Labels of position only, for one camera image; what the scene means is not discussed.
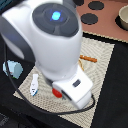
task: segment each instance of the black cable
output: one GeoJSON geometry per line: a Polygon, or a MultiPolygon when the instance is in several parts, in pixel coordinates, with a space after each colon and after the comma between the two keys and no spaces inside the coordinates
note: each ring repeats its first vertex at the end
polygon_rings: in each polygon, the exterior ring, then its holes
{"type": "Polygon", "coordinates": [[[15,90],[18,92],[18,94],[24,99],[24,101],[26,101],[32,108],[34,108],[35,110],[41,112],[41,113],[45,113],[45,114],[50,114],[50,115],[65,115],[65,114],[74,114],[74,113],[80,113],[80,112],[84,112],[84,111],[87,111],[89,109],[91,109],[92,107],[94,107],[95,105],[95,98],[94,98],[94,95],[92,94],[91,98],[93,99],[93,104],[85,109],[82,109],[82,110],[76,110],[76,111],[69,111],[69,112],[60,112],[60,113],[52,113],[52,112],[48,112],[46,110],[42,110],[36,106],[34,106],[32,103],[30,103],[27,98],[20,92],[20,90],[17,88],[16,84],[14,83],[14,81],[12,80],[11,78],[11,75],[10,75],[10,71],[9,71],[9,67],[8,67],[8,63],[7,63],[7,45],[6,43],[4,43],[4,59],[5,59],[5,66],[6,66],[6,70],[7,70],[7,74],[8,74],[8,77],[13,85],[13,87],[15,88],[15,90]]]}

